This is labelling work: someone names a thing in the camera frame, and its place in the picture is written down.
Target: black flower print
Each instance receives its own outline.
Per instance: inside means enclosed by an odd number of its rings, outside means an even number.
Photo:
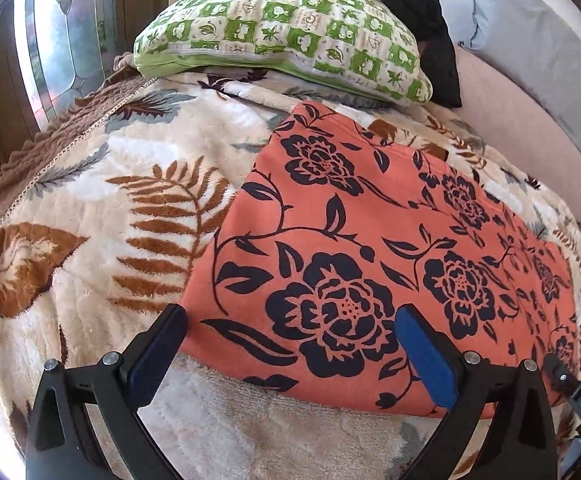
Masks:
[[[444,305],[455,339],[475,335],[480,321],[486,323],[488,335],[494,336],[488,323],[495,317],[494,296],[480,266],[448,251],[443,261],[428,260],[424,268],[423,284]]]
[[[566,336],[562,335],[555,343],[555,353],[557,357],[563,362],[571,373],[575,373],[574,369],[574,344],[568,341]]]
[[[490,220],[485,209],[475,195],[475,186],[463,176],[445,174],[441,179],[444,188],[444,200],[452,206],[470,227],[480,230],[481,225]]]
[[[365,359],[377,362],[399,349],[390,290],[364,279],[343,253],[317,253],[303,282],[273,292],[266,313],[275,334],[303,341],[299,350],[317,377],[354,377]]]
[[[309,136],[306,139],[300,135],[292,135],[288,139],[282,139],[282,146],[292,157],[285,168],[296,183],[310,186],[330,182],[334,187],[353,196],[363,193],[354,177],[355,167],[325,137]]]
[[[532,257],[532,263],[535,270],[541,279],[541,292],[544,294],[545,300],[550,303],[552,300],[559,299],[559,282],[561,278],[555,276],[544,262],[538,256]]]

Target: metal screw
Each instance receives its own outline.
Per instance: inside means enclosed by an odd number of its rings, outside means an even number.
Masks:
[[[464,354],[465,362],[470,365],[478,365],[481,362],[481,356],[477,352],[473,352],[472,350],[466,352]]]
[[[102,359],[102,362],[107,365],[113,365],[115,364],[117,361],[120,360],[120,355],[117,352],[108,352],[104,358]]]
[[[49,359],[44,363],[44,370],[46,370],[47,372],[51,372],[55,368],[57,368],[58,364],[59,362],[56,359]]]
[[[539,367],[537,366],[537,363],[534,362],[532,359],[525,359],[524,360],[524,368],[526,370],[528,370],[529,372],[536,372]]]

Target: leaf-patterned blanket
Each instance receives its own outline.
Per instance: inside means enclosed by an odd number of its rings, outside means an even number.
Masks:
[[[0,218],[0,424],[21,447],[44,361],[92,364],[181,296],[256,153],[305,98],[380,143],[434,153],[559,245],[572,276],[581,375],[581,231],[559,197],[444,108],[386,108],[264,70],[213,72],[147,81],[126,95],[39,168]],[[530,311],[528,323],[538,316]],[[189,479],[398,478],[436,425],[316,406],[261,386],[268,391],[179,356],[140,415]],[[101,418],[91,415],[100,432]],[[557,420],[567,435],[572,417]],[[481,423],[458,473],[487,427]],[[101,438],[126,478],[105,432]]]

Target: coral floral fabric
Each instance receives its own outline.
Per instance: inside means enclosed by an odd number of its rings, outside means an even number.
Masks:
[[[478,182],[314,102],[258,155],[181,303],[182,351],[343,408],[435,412],[395,338],[406,303],[495,364],[556,351],[576,365],[559,249]]]

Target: blue gripper pad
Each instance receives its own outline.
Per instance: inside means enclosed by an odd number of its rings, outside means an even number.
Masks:
[[[397,309],[395,314],[395,335],[432,402],[451,410],[458,395],[455,373],[405,307]]]

